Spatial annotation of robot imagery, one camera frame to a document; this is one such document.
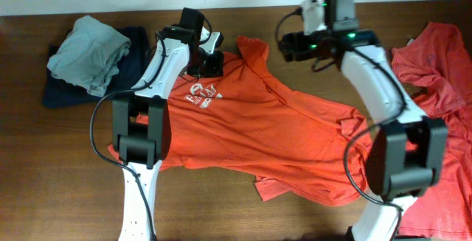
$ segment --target folded gray shirt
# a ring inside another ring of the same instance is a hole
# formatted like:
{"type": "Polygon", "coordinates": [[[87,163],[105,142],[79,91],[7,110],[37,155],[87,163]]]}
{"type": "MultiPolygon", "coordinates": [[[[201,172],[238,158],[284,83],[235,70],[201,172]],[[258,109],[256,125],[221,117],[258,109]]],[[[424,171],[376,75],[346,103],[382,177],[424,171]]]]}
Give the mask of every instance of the folded gray shirt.
{"type": "Polygon", "coordinates": [[[84,87],[102,97],[118,61],[129,53],[131,40],[91,16],[76,20],[74,29],[47,63],[54,78],[84,87]]]}

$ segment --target folded clothing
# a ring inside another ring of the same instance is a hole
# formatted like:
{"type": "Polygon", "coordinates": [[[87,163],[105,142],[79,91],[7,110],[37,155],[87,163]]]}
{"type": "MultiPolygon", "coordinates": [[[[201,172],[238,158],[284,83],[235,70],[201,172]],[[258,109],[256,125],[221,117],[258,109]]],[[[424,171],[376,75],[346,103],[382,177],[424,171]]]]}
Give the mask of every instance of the folded clothing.
{"type": "Polygon", "coordinates": [[[440,181],[406,211],[399,233],[472,239],[472,61],[462,34],[452,24],[429,23],[392,54],[398,79],[427,89],[415,102],[448,126],[440,181]]]}
{"type": "MultiPolygon", "coordinates": [[[[358,198],[342,159],[348,141],[366,127],[365,117],[283,85],[267,69],[267,43],[239,37],[237,46],[242,57],[225,53],[223,77],[177,79],[168,100],[172,142],[162,169],[222,167],[254,174],[263,200],[287,191],[328,206],[358,198]]],[[[349,157],[363,190],[370,145],[363,136],[349,157]]],[[[108,149],[117,157],[113,146],[108,149]]]]}
{"type": "MultiPolygon", "coordinates": [[[[130,38],[131,46],[128,55],[122,57],[118,62],[119,73],[111,78],[106,94],[129,89],[135,85],[144,74],[149,61],[146,57],[149,41],[144,27],[126,27],[117,31],[130,38]]],[[[48,56],[53,56],[58,50],[59,46],[50,46],[48,56]]],[[[100,98],[90,95],[83,87],[54,78],[51,71],[47,69],[46,88],[43,95],[43,105],[47,108],[62,108],[86,102],[97,102],[100,98]]]]}
{"type": "Polygon", "coordinates": [[[119,72],[118,61],[129,53],[130,45],[129,38],[87,15],[76,20],[47,68],[54,78],[102,97],[111,77],[119,72]]]}

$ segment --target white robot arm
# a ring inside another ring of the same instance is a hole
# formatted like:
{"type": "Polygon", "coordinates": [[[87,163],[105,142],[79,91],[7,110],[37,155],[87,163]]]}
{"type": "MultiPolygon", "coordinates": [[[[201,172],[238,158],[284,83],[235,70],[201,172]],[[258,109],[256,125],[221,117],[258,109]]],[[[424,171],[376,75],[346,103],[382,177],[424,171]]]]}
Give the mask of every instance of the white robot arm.
{"type": "MultiPolygon", "coordinates": [[[[448,134],[445,123],[428,118],[405,92],[374,32],[359,30],[354,0],[324,0],[322,4],[306,0],[291,15],[302,15],[304,31],[286,34],[278,41],[284,58],[332,59],[361,95],[380,129],[366,163],[367,182],[372,190],[368,195],[351,178],[347,154],[350,145],[371,128],[355,136],[344,152],[344,168],[351,184],[370,200],[346,238],[393,240],[401,215],[439,180],[448,134]],[[407,152],[407,142],[417,148],[407,152]]],[[[313,71],[325,67],[313,67],[313,71]]]]}
{"type": "Polygon", "coordinates": [[[157,41],[152,61],[133,87],[141,90],[113,100],[114,149],[123,164],[139,176],[135,179],[133,173],[123,170],[125,208],[120,241],[155,239],[156,182],[171,139],[167,99],[177,77],[185,68],[197,78],[223,75],[223,54],[215,51],[223,36],[207,31],[203,21],[200,12],[185,8],[179,24],[159,33],[163,43],[157,41]],[[143,112],[150,117],[148,126],[130,121],[130,116],[143,112]]]}

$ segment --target wooden table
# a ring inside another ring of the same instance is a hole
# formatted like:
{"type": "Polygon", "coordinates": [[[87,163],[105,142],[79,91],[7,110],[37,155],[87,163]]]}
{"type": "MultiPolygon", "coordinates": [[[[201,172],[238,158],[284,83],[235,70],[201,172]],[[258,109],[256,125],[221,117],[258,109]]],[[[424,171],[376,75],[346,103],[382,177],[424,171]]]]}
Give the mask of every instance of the wooden table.
{"type": "MultiPolygon", "coordinates": [[[[459,26],[472,46],[472,1],[358,4],[362,27],[374,29],[386,48],[403,46],[427,21],[459,26]]],[[[312,61],[285,63],[274,28],[293,7],[203,10],[225,36],[223,49],[237,52],[238,35],[272,46],[271,73],[288,87],[353,105],[367,113],[340,73],[309,72],[312,61]]],[[[0,18],[0,240],[116,240],[122,225],[122,171],[91,151],[89,119],[94,104],[47,109],[41,105],[47,50],[60,44],[84,14],[0,18]]],[[[113,27],[144,26],[153,32],[178,22],[180,11],[92,13],[113,27]]],[[[301,30],[289,19],[282,32],[301,30]]],[[[100,149],[111,142],[111,106],[97,117],[100,149]]],[[[343,234],[365,201],[330,208],[295,194],[266,203],[254,176],[209,168],[172,168],[159,176],[156,227],[161,240],[295,240],[343,234]]]]}

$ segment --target orange t-shirt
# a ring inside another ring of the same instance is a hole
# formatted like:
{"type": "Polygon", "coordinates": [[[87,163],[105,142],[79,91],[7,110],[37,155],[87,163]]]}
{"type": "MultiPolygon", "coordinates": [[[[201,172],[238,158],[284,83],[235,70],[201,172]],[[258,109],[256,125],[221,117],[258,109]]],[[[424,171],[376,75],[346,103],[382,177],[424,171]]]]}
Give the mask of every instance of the orange t-shirt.
{"type": "MultiPolygon", "coordinates": [[[[350,137],[366,127],[364,116],[283,85],[268,72],[267,43],[239,37],[237,45],[242,57],[225,53],[223,77],[176,81],[168,100],[172,142],[162,169],[223,167],[251,173],[263,200],[286,191],[328,206],[355,200],[358,193],[344,173],[342,155],[350,137]]],[[[367,188],[364,159],[370,144],[365,136],[349,158],[362,189],[367,188]]]]}
{"type": "Polygon", "coordinates": [[[416,103],[448,126],[440,182],[406,211],[399,233],[472,239],[472,61],[462,35],[452,24],[430,23],[392,53],[398,79],[428,89],[416,103]]]}

